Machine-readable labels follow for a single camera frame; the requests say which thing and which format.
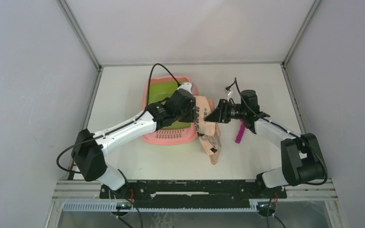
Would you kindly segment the cat litter bag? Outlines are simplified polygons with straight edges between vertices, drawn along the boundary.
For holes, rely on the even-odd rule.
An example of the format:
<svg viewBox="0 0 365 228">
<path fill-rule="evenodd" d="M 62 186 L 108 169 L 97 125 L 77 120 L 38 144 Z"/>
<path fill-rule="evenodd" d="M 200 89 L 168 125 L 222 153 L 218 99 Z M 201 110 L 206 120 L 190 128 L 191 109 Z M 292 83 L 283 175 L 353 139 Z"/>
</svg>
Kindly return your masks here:
<svg viewBox="0 0 365 228">
<path fill-rule="evenodd" d="M 217 123 L 207 122 L 205 118 L 215 110 L 212 98 L 195 96 L 195 129 L 201 144 L 201 150 L 210 158 L 212 165 L 218 163 L 221 153 L 221 131 Z"/>
</svg>

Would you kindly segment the magenta plastic scoop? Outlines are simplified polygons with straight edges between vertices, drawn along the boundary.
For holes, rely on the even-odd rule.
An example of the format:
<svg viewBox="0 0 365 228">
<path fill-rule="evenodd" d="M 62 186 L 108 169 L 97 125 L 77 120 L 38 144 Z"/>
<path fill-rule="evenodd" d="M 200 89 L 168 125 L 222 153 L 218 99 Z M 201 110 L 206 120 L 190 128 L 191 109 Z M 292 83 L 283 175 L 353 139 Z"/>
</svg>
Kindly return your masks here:
<svg viewBox="0 0 365 228">
<path fill-rule="evenodd" d="M 235 138 L 235 143 L 237 143 L 237 144 L 241 143 L 241 140 L 244 136 L 245 131 L 246 131 L 246 127 L 245 127 L 244 121 L 241 120 L 240 121 L 240 128 L 239 128 L 239 131 L 238 131 L 237 136 Z"/>
</svg>

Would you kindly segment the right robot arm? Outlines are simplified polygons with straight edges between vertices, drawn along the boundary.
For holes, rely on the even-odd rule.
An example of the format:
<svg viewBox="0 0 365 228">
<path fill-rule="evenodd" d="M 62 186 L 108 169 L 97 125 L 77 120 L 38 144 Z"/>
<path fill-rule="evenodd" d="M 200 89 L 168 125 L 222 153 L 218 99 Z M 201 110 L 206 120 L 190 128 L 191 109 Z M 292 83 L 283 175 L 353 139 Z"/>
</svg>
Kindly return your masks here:
<svg viewBox="0 0 365 228">
<path fill-rule="evenodd" d="M 263 137 L 280 149 L 281 167 L 257 175 L 256 193 L 269 197 L 279 186 L 315 185 L 326 183 L 327 167 L 316 136 L 312 133 L 296 135 L 273 122 L 270 115 L 262 112 L 254 90 L 239 93 L 241 102 L 221 99 L 215 110 L 208 114 L 206 122 L 227 124 L 232 119 L 243 121 L 253 134 Z"/>
</svg>

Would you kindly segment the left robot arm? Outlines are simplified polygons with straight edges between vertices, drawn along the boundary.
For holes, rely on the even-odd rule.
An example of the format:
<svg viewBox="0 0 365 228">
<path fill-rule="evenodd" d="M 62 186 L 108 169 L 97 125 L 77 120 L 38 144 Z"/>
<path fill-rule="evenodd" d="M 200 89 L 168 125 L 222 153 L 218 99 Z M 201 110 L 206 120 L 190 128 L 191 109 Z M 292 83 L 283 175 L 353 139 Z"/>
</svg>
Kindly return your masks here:
<svg viewBox="0 0 365 228">
<path fill-rule="evenodd" d="M 98 181 L 118 198 L 128 195 L 130 186 L 122 172 L 108 165 L 107 156 L 118 146 L 148 133 L 154 133 L 174 122 L 193 122 L 195 98 L 190 91 L 178 88 L 164 101 L 149 104 L 132 118 L 105 130 L 80 131 L 71 156 L 86 182 Z"/>
</svg>

